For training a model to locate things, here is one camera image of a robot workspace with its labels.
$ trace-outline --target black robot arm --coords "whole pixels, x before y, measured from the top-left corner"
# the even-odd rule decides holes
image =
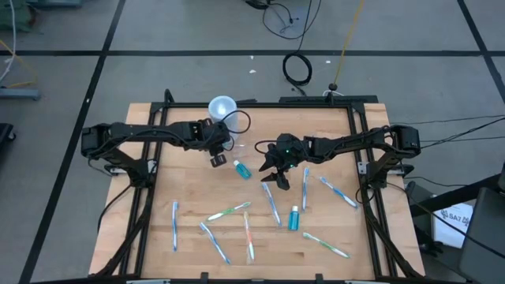
[[[88,159],[105,159],[112,166],[123,169],[133,186],[147,186],[150,182],[148,163],[133,159],[118,149],[123,142],[167,142],[184,150],[209,151],[211,164],[226,163],[223,143],[230,140],[230,131],[222,121],[210,119],[180,121],[167,126],[127,125],[116,122],[84,128],[81,136],[81,154]]]
[[[413,158],[421,153],[419,132],[412,127],[393,125],[370,129],[368,132],[338,139],[316,138],[305,136],[303,140],[283,133],[276,144],[269,144],[265,154],[265,163],[260,168],[264,171],[275,167],[277,173],[272,173],[262,181],[276,181],[281,189],[289,189],[290,183],[284,173],[301,162],[324,163],[336,155],[351,151],[379,148],[384,155],[375,162],[367,164],[365,182],[373,187],[383,188],[386,184],[387,172],[404,158]]]

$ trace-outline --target wooden table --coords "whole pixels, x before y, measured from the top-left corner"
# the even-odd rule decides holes
[[[131,104],[126,123],[147,123],[149,107],[148,103]],[[383,104],[365,104],[365,109],[370,128],[389,123]],[[200,273],[206,271],[210,278],[314,279],[316,273],[322,273],[325,279],[374,279],[362,208],[353,209],[316,179],[319,176],[327,177],[354,199],[358,189],[354,155],[338,155],[320,165],[302,163],[287,173],[291,184],[288,191],[278,189],[275,183],[270,183],[283,224],[279,229],[260,184],[260,179],[270,171],[258,172],[264,156],[253,147],[256,141],[276,139],[280,133],[292,133],[300,138],[312,135],[328,138],[350,135],[346,110],[244,110],[252,118],[251,129],[238,138],[232,152],[226,153],[226,165],[212,168],[207,152],[183,151],[169,144],[163,145],[142,277],[199,278]],[[169,109],[167,124],[207,116],[204,108]],[[355,117],[359,125],[359,118],[357,115]],[[246,126],[245,116],[240,115],[239,121],[241,127]],[[121,146],[124,152],[136,159],[140,158],[141,148],[142,143],[126,143]],[[380,155],[381,151],[375,151],[376,159]],[[244,181],[235,172],[235,159],[251,170],[252,179]],[[291,207],[301,205],[301,181],[305,166],[310,167],[311,175],[307,211],[301,214],[300,230],[289,232],[286,225]],[[388,181],[402,186],[400,177],[391,176]],[[126,176],[112,178],[107,202],[128,183]],[[104,216],[90,273],[102,268],[123,241],[132,198],[133,190]],[[179,202],[177,252],[172,252],[171,208],[174,200]],[[243,211],[215,220],[209,225],[231,260],[231,265],[226,265],[209,241],[208,235],[198,225],[209,215],[246,201],[252,202],[247,210],[256,251],[256,262],[253,265],[246,264]],[[383,189],[383,201],[391,240],[413,268],[424,274],[406,195],[391,186]],[[305,240],[301,236],[305,231],[348,252],[351,258],[344,259],[315,241]],[[384,250],[379,238],[377,243],[383,275],[387,275]],[[137,243],[133,245],[129,271],[133,271],[136,252]]]

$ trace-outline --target yellow cable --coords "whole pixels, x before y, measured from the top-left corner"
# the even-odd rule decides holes
[[[25,63],[23,59],[14,54],[14,52],[10,49],[10,47],[7,46],[1,39],[0,44],[3,45],[12,55],[14,55],[15,59],[17,59],[34,77],[34,81],[11,84],[10,86],[7,86],[7,88],[16,88],[21,86],[29,86],[32,84],[37,84],[37,81],[39,80],[37,72],[28,63]]]
[[[340,54],[339,67],[337,68],[337,75],[335,76],[335,82],[334,82],[335,84],[337,84],[337,81],[339,80],[340,69],[344,64],[344,54],[346,53],[346,48],[350,42],[350,39],[353,37],[354,28],[356,27],[357,19],[361,13],[361,10],[363,9],[364,2],[365,0],[360,0],[360,5],[358,6],[356,13],[354,14],[353,24],[350,26],[350,30],[347,33],[346,41],[344,42],[344,47],[342,48],[342,53]]]

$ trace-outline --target concrete floor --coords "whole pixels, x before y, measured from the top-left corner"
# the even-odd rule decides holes
[[[304,18],[308,1],[284,1]],[[101,50],[118,0],[85,1],[81,9],[42,11],[34,32],[20,34],[19,50]],[[500,0],[466,0],[489,50],[505,50]],[[357,2],[323,1],[307,33],[305,50],[339,50]],[[262,12],[239,0],[126,0],[111,50],[292,50],[261,24]],[[279,28],[275,18],[267,22]],[[0,32],[11,44],[11,35]],[[351,50],[479,50],[458,3],[369,0]],[[275,102],[291,91],[283,56],[108,57],[85,125],[123,121],[133,102],[159,101],[169,88],[178,102],[208,102],[217,95]],[[304,87],[320,95],[335,75],[337,56],[310,56],[314,74]],[[38,102],[0,101],[0,121],[13,123],[17,140],[2,155],[0,170],[0,283],[17,282],[54,185],[98,57],[24,56],[39,73]],[[505,72],[505,58],[492,58]],[[305,67],[288,64],[293,77]],[[29,78],[18,64],[3,84]],[[349,56],[339,79],[346,95],[378,95],[390,121],[425,121],[505,114],[505,104],[482,57]],[[490,120],[419,125],[434,140]],[[497,123],[469,137],[499,136]],[[77,146],[32,281],[84,277],[95,245],[95,227],[110,179],[87,167]],[[505,159],[502,140],[444,144],[411,161],[415,175],[467,184],[496,174]],[[447,188],[419,181],[433,192]],[[426,262],[428,275],[455,279]]]

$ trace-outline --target green toothbrush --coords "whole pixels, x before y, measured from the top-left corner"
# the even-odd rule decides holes
[[[308,240],[314,240],[314,241],[317,241],[318,243],[320,243],[323,247],[327,248],[327,249],[330,249],[332,252],[338,254],[339,256],[342,256],[342,257],[345,257],[345,258],[350,258],[350,256],[348,254],[346,254],[345,252],[341,251],[340,249],[334,247],[334,246],[331,246],[329,245],[326,241],[321,241],[320,239],[318,239],[317,237],[314,237],[312,236],[311,234],[309,233],[303,233],[303,237],[308,239]]]
[[[240,204],[240,205],[238,205],[236,207],[226,209],[225,211],[221,211],[220,213],[214,214],[211,217],[207,218],[207,222],[216,220],[217,218],[221,218],[224,215],[231,214],[231,213],[235,212],[236,210],[238,210],[240,208],[248,207],[249,205],[251,205],[251,203],[250,202],[246,202],[246,203]]]

